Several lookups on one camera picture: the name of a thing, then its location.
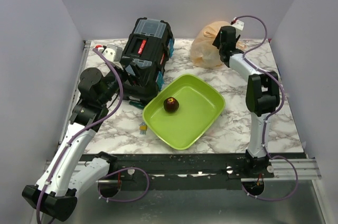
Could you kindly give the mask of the translucent orange plastic bag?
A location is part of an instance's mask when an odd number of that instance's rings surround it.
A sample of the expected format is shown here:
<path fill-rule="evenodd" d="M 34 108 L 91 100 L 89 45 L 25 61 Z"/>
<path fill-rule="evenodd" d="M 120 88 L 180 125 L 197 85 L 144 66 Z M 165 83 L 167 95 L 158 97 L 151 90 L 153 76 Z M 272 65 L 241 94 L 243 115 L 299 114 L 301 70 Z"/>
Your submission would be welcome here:
<path fill-rule="evenodd" d="M 219 50 L 212 45 L 222 26 L 231 25 L 226 21 L 216 21 L 205 26 L 193 41 L 190 49 L 190 59 L 194 66 L 200 68 L 215 68 L 223 65 Z"/>

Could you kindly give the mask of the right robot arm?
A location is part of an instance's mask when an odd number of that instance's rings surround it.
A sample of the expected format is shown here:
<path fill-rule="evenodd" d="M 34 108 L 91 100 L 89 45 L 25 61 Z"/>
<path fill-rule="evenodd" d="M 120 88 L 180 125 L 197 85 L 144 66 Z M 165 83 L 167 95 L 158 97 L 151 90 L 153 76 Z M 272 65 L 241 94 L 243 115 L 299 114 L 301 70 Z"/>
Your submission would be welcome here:
<path fill-rule="evenodd" d="M 274 71 L 265 74 L 247 60 L 244 52 L 237 48 L 239 35 L 233 26 L 222 26 L 213 41 L 220 55 L 220 60 L 236 71 L 247 82 L 246 106 L 251 113 L 250 142 L 245 152 L 243 172 L 248 177 L 255 177 L 269 163 L 267 155 L 268 129 L 270 115 L 280 104 L 278 74 Z"/>

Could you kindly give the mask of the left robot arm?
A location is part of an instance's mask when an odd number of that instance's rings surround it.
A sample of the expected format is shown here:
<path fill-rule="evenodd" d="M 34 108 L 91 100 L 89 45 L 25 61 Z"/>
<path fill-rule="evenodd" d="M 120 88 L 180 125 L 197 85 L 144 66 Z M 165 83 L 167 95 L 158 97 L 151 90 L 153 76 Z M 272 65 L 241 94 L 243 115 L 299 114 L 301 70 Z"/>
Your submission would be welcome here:
<path fill-rule="evenodd" d="M 98 179 L 112 179 L 117 173 L 116 158 L 101 152 L 89 166 L 74 174 L 85 148 L 122 101 L 113 111 L 108 110 L 107 103 L 115 94 L 124 94 L 123 83 L 129 78 L 120 63 L 107 61 L 106 64 L 110 69 L 106 76 L 97 68 L 88 68 L 81 73 L 80 99 L 70 116 L 68 132 L 43 175 L 34 185 L 23 189 L 23 198 L 36 209 L 37 223 L 42 222 L 41 213 L 52 220 L 66 221 L 81 194 Z"/>

